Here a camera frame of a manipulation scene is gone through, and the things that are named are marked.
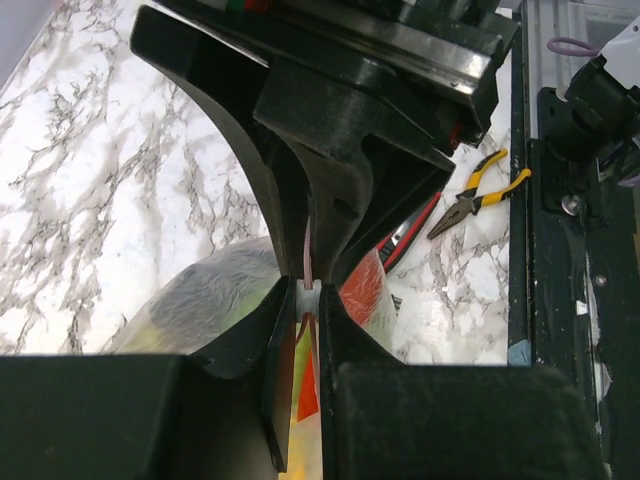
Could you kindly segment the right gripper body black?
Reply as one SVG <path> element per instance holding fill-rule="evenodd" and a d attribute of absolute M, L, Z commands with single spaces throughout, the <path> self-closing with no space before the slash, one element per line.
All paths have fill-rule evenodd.
<path fill-rule="evenodd" d="M 255 106 L 307 142 L 321 120 L 361 125 L 364 103 L 437 150 L 478 145 L 518 33 L 493 1 L 170 1 L 167 8 L 271 70 Z"/>

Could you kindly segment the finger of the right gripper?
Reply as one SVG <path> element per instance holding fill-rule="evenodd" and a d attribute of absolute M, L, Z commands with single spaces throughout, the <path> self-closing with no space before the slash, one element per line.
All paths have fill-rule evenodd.
<path fill-rule="evenodd" d="M 267 158 L 278 193 L 267 223 L 290 274 L 309 235 L 314 276 L 344 282 L 454 169 L 380 100 L 292 61 L 273 65 L 254 116 L 280 141 Z"/>
<path fill-rule="evenodd" d="M 302 277 L 309 184 L 291 149 L 254 118 L 266 67 L 149 6 L 138 10 L 131 50 L 173 81 L 215 124 L 249 181 L 281 272 Z"/>

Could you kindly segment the clear zip top bag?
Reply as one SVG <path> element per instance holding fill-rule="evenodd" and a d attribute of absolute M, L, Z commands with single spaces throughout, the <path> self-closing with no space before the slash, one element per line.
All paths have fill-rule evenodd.
<path fill-rule="evenodd" d="M 191 354 L 253 311 L 279 279 L 267 237 L 224 247 L 188 266 L 114 335 L 107 353 Z M 340 290 L 348 315 L 383 348 L 392 348 L 399 299 L 377 253 L 369 252 Z M 297 344 L 286 479 L 322 476 L 320 415 L 311 338 Z"/>

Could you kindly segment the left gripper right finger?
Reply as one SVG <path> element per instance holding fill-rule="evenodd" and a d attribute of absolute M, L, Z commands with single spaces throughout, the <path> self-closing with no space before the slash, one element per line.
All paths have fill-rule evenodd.
<path fill-rule="evenodd" d="M 407 365 L 319 300 L 327 479 L 604 479 L 573 386 L 544 367 Z"/>

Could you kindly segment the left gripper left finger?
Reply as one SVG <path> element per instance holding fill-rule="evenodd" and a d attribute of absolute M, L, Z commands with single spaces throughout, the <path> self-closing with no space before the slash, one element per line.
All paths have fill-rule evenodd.
<path fill-rule="evenodd" d="M 191 355 L 1 360 L 5 479 L 274 479 L 286 469 L 295 282 Z"/>

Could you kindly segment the grey fish toy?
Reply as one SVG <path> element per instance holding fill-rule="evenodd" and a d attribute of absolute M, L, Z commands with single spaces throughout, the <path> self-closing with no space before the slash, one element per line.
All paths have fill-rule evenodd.
<path fill-rule="evenodd" d="M 189 354 L 251 313 L 280 278 L 269 250 L 211 255 L 181 272 L 152 302 L 160 349 Z"/>

